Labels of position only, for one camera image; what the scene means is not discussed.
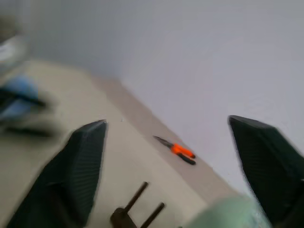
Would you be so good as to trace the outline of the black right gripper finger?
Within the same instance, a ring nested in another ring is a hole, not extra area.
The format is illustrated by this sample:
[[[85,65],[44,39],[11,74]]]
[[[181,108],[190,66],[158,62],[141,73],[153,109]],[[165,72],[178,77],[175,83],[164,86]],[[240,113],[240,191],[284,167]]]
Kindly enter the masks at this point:
[[[84,228],[95,203],[107,122],[76,129],[42,169],[6,224],[8,228]]]
[[[274,126],[228,117],[243,173],[274,228],[304,226],[304,158]]]
[[[31,128],[6,128],[4,132],[23,134],[36,137],[53,137],[55,134],[46,130],[31,129]]]
[[[10,91],[10,90],[7,90],[7,89],[3,89],[3,88],[0,89],[0,95],[4,96],[5,98],[21,99],[21,100],[31,102],[31,103],[33,103],[35,105],[38,105],[38,106],[41,106],[41,107],[46,107],[47,106],[47,103],[43,100],[40,100],[40,99],[37,99],[37,98],[32,98],[32,97],[29,97],[27,95],[20,94],[20,93]]]

